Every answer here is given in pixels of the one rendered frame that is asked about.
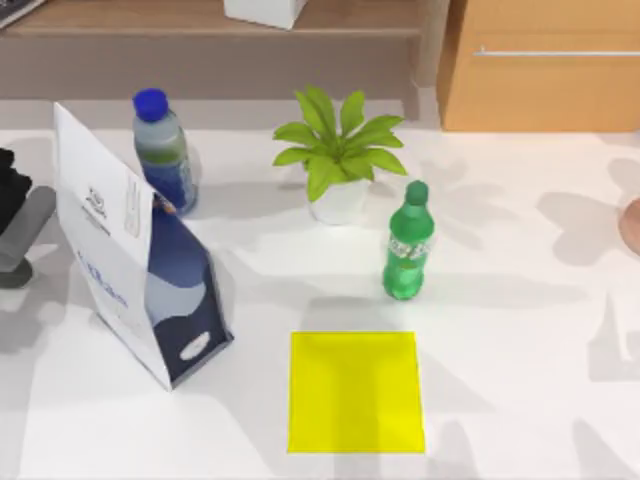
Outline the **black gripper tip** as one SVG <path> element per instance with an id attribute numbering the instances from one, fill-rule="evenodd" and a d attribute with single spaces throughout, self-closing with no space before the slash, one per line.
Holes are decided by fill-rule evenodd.
<path id="1" fill-rule="evenodd" d="M 22 208 L 33 181 L 14 166 L 13 150 L 0 147 L 0 235 Z"/>

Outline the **green plant in white pot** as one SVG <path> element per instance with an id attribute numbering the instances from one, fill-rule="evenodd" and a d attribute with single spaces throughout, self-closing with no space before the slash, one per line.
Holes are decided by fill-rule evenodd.
<path id="1" fill-rule="evenodd" d="M 326 225 L 347 225 L 362 211 L 375 169 L 405 176 L 393 153 L 404 146 L 393 129 L 404 118 L 364 116 L 365 94 L 350 93 L 335 109 L 329 95 L 309 85 L 295 93 L 302 119 L 279 126 L 273 139 L 289 144 L 273 160 L 275 167 L 302 166 L 306 198 L 314 218 Z"/>

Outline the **white box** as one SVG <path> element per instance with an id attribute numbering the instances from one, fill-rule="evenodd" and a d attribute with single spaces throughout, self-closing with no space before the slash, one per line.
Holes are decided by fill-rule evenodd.
<path id="1" fill-rule="evenodd" d="M 223 0 L 228 18 L 291 30 L 309 0 Z"/>

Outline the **blue capped clear bottle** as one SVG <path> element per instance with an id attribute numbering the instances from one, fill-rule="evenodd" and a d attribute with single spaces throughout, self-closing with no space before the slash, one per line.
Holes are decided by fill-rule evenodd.
<path id="1" fill-rule="evenodd" d="M 134 148 L 144 176 L 178 214 L 185 214 L 196 203 L 197 187 L 181 122 L 159 88 L 139 90 L 132 103 Z"/>

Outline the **flat yellow square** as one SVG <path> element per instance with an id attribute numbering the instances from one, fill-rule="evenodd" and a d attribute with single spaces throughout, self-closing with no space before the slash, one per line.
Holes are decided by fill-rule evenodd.
<path id="1" fill-rule="evenodd" d="M 425 449 L 414 333 L 292 333 L 288 452 L 418 454 Z"/>

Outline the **white and blue carton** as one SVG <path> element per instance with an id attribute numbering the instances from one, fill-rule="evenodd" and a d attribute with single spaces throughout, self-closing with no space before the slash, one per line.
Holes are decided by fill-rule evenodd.
<path id="1" fill-rule="evenodd" d="M 57 214 L 96 313 L 168 391 L 233 340 L 207 248 L 147 181 L 54 106 Z"/>

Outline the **grey keyboard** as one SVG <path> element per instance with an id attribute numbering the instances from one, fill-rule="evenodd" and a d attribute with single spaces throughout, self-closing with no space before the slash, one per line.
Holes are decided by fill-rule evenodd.
<path id="1" fill-rule="evenodd" d="M 0 0 L 0 30 L 29 15 L 47 0 Z"/>

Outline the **wooden open shelf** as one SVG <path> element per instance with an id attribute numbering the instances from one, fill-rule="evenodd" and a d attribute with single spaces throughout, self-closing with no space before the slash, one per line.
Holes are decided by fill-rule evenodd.
<path id="1" fill-rule="evenodd" d="M 0 99 L 396 97 L 423 18 L 421 0 L 309 0 L 286 31 L 229 19 L 222 0 L 48 0 L 0 31 Z"/>

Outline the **wooden cupboard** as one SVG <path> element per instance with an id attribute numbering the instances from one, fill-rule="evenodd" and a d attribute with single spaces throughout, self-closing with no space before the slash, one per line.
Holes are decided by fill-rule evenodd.
<path id="1" fill-rule="evenodd" d="M 451 132 L 640 130 L 640 58 L 495 58 L 488 50 L 640 51 L 640 0 L 450 0 L 437 72 Z"/>

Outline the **salmon-coloured round object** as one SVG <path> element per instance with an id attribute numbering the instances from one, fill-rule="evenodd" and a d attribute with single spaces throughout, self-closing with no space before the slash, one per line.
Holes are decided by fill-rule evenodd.
<path id="1" fill-rule="evenodd" d="M 618 228 L 625 245 L 640 256 L 640 197 L 624 209 L 619 218 Z"/>

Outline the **green bottle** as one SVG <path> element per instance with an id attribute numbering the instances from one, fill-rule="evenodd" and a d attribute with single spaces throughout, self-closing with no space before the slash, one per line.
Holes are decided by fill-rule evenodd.
<path id="1" fill-rule="evenodd" d="M 428 209 L 429 187 L 421 180 L 410 182 L 404 201 L 390 218 L 383 286 L 397 300 L 409 300 L 421 290 L 424 269 L 435 232 Z"/>

